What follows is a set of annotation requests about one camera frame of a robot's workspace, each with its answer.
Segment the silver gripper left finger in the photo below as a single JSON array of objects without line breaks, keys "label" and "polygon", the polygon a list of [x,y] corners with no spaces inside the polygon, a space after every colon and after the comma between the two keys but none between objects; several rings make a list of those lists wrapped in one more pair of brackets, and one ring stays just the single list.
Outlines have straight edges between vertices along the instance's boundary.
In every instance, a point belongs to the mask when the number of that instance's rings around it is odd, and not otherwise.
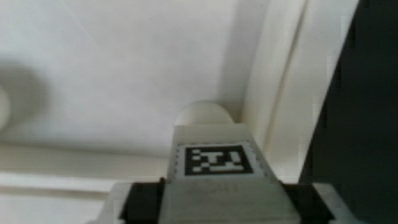
[{"label": "silver gripper left finger", "polygon": [[121,218],[121,213],[131,186],[133,184],[126,182],[114,184],[98,218],[87,224],[126,224],[126,221]]}]

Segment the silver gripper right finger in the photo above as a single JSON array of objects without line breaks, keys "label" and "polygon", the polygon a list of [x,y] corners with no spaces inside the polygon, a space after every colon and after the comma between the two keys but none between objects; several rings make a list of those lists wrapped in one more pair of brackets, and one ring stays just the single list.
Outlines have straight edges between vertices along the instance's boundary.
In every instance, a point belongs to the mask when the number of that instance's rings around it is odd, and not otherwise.
[{"label": "silver gripper right finger", "polygon": [[334,186],[327,183],[314,183],[313,187],[316,189],[327,208],[334,215],[334,218],[329,221],[329,224],[362,224],[362,221],[357,219],[352,213],[352,210],[343,201],[343,198],[339,196]]}]

